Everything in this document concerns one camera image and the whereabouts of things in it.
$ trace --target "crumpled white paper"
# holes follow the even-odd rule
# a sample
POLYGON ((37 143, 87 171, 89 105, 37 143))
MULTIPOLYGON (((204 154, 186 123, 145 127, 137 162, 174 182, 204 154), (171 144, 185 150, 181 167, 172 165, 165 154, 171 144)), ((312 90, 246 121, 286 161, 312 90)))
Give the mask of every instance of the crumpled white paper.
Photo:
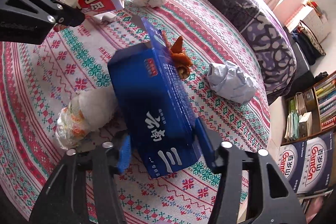
POLYGON ((230 61, 210 63, 206 78, 217 95, 243 105, 248 104, 257 91, 256 80, 230 61))

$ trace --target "patterned bedsheet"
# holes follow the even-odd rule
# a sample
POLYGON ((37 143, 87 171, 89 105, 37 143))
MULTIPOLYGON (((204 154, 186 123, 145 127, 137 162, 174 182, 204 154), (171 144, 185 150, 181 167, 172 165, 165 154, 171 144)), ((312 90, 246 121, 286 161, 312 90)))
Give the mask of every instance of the patterned bedsheet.
POLYGON ((286 94, 294 79, 296 59, 288 38, 262 0, 208 0, 242 34, 261 68, 268 102, 286 94))
MULTIPOLYGON (((192 108, 224 140, 250 151, 265 148, 269 109, 258 61, 241 34, 206 0, 168 0, 160 8, 138 8, 126 0, 115 22, 88 19, 76 28, 50 32, 42 45, 0 42, 0 185, 19 212, 29 218, 44 183, 61 158, 48 136, 59 111, 76 92, 110 85, 107 62, 116 50, 148 41, 131 16, 139 14, 167 32, 184 36, 194 66, 184 81, 192 108), (215 95, 205 80, 209 62, 230 60, 254 75, 258 92, 246 105, 215 95)), ((89 135, 82 149, 93 148, 125 128, 120 116, 89 135)), ((201 158, 195 165, 151 179, 137 153, 116 176, 119 201, 128 223, 206 224, 220 180, 201 158)), ((246 207, 248 174, 243 173, 241 208, 246 207)), ((87 173, 90 220, 97 222, 92 176, 87 173)))

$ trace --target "clothes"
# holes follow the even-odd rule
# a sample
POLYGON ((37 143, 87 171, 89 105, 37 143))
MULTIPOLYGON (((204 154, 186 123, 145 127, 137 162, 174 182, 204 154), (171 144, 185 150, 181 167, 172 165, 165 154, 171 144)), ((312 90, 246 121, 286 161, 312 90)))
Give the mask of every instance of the clothes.
POLYGON ((296 29, 292 32, 292 37, 300 45, 308 64, 310 66, 314 65, 316 59, 322 55, 313 47, 309 38, 304 33, 299 33, 296 29))

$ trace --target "red logo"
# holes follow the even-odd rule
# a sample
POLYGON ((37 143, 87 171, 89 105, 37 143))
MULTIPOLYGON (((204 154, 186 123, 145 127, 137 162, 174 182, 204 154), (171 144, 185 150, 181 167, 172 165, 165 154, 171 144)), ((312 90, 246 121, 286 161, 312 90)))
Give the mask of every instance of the red logo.
POLYGON ((311 148, 310 153, 310 162, 309 162, 309 169, 308 169, 308 175, 307 175, 307 181, 306 184, 309 184, 311 181, 313 181, 317 174, 321 171, 322 166, 324 165, 325 157, 324 157, 324 149, 323 146, 320 144, 315 144, 311 148))
POLYGON ((98 50, 101 52, 100 58, 104 62, 108 63, 109 60, 112 58, 112 55, 110 55, 103 47, 100 47, 98 50))
POLYGON ((282 154, 282 159, 281 159, 281 162, 280 162, 280 171, 283 174, 285 174, 286 159, 287 159, 288 156, 289 156, 288 152, 285 152, 285 153, 282 154))
POLYGON ((156 76, 158 74, 158 70, 157 70, 157 68, 155 66, 154 59, 148 58, 148 59, 145 60, 144 63, 145 63, 148 75, 150 77, 156 76))

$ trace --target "red and green pattern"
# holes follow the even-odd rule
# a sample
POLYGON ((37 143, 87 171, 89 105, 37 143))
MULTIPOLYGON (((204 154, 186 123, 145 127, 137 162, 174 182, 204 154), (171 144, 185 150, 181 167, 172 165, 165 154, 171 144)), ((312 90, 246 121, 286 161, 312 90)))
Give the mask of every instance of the red and green pattern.
MULTIPOLYGON (((224 140, 256 151, 269 136, 269 109, 258 62, 238 31, 206 0, 168 0, 163 7, 138 8, 126 0, 116 21, 50 32, 42 45, 0 42, 0 184, 28 219, 34 202, 62 151, 51 142, 59 111, 77 92, 110 85, 106 64, 116 50, 148 41, 131 21, 134 14, 148 18, 173 41, 184 36, 193 60, 184 81, 192 108, 224 140), (230 60, 254 76, 258 92, 242 106, 216 96, 205 80, 210 62, 230 60)), ((87 136, 82 150, 124 129, 115 119, 108 130, 87 136)), ((220 176, 201 158, 195 165, 159 179, 151 179, 138 156, 116 177, 119 200, 128 223, 207 223, 220 176)), ((241 206, 246 205, 248 174, 243 173, 241 206)), ((87 173, 90 220, 97 222, 92 174, 87 173)))

